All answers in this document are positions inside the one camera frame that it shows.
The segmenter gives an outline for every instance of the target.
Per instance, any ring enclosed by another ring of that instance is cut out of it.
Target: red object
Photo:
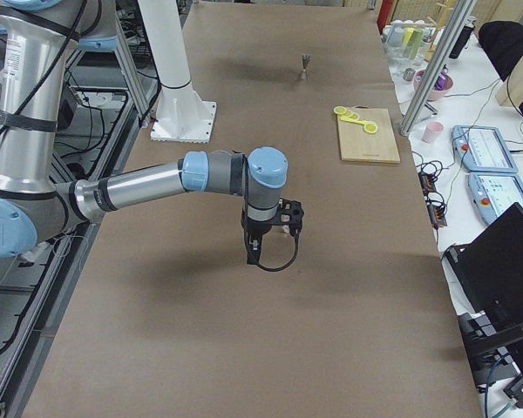
[[[384,31],[386,24],[390,22],[391,9],[395,0],[384,0],[382,2],[382,7],[380,8],[380,13],[377,15],[377,29],[380,31],[380,35]]]

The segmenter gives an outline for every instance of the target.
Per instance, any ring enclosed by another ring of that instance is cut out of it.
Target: black bottle
[[[471,37],[472,31],[474,30],[474,23],[476,22],[477,18],[474,16],[469,16],[467,18],[467,21],[465,22],[465,26],[461,30],[461,33],[459,34],[459,37],[457,38],[457,41],[455,45],[453,45],[452,52],[450,53],[450,58],[458,58],[459,54],[465,48],[465,45],[467,45],[467,42],[469,42],[469,37]]]

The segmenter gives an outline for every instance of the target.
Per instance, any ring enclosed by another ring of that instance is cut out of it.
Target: wooden cutting board
[[[399,163],[399,151],[387,109],[350,109],[358,113],[360,119],[376,122],[378,128],[376,133],[366,133],[362,125],[343,122],[337,116],[341,160]]]

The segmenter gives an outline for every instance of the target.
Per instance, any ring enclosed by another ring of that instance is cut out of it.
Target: computer monitor
[[[476,312],[497,332],[523,322],[523,208],[510,206],[455,257],[454,270]],[[523,340],[507,346],[523,375]]]

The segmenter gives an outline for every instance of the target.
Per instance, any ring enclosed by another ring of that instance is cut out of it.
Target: table surface
[[[278,147],[306,212],[298,259],[247,266],[229,196],[107,215],[24,416],[480,417],[409,142],[400,165],[340,160],[335,105],[401,118],[375,17],[200,3],[184,31],[218,103],[211,143],[143,135],[127,169]],[[275,231],[262,258],[292,250]]]
[[[449,91],[449,95],[468,94],[485,87],[488,88],[468,97],[445,97],[432,103],[439,110],[438,116],[434,119],[445,127],[442,135],[434,143],[427,144],[421,140],[425,125],[430,120],[415,125],[409,136],[412,149],[422,155],[425,161],[436,159],[441,161],[444,166],[452,165],[449,170],[440,174],[436,183],[438,191],[446,198],[452,190],[446,216],[448,227],[441,228],[438,234],[438,250],[440,253],[443,253],[450,245],[472,242],[486,229],[486,224],[480,218],[468,191],[467,171],[465,169],[459,170],[460,160],[458,158],[453,164],[452,127],[454,125],[496,126],[499,128],[502,137],[507,141],[510,150],[523,149],[523,117],[512,107],[502,107],[498,104],[495,98],[496,92],[502,88],[503,84],[501,81],[496,83],[496,80],[499,80],[498,73],[480,48],[474,35],[472,35],[468,47],[463,49],[459,58],[448,59],[447,65],[449,74],[454,80],[454,86]],[[402,108],[406,108],[407,100],[412,98],[414,92],[412,83],[404,81],[395,71],[395,68],[390,67],[390,70],[395,83],[397,101]],[[513,159],[519,168],[519,176],[523,180],[523,153],[513,154]],[[422,162],[418,155],[414,155],[414,160],[415,164]],[[444,261],[444,269],[457,313],[474,313],[447,261]],[[494,415],[508,402],[502,388],[510,380],[498,382],[490,391],[488,402],[491,406],[489,408],[490,415]],[[504,416],[523,418],[523,409],[512,408]]]

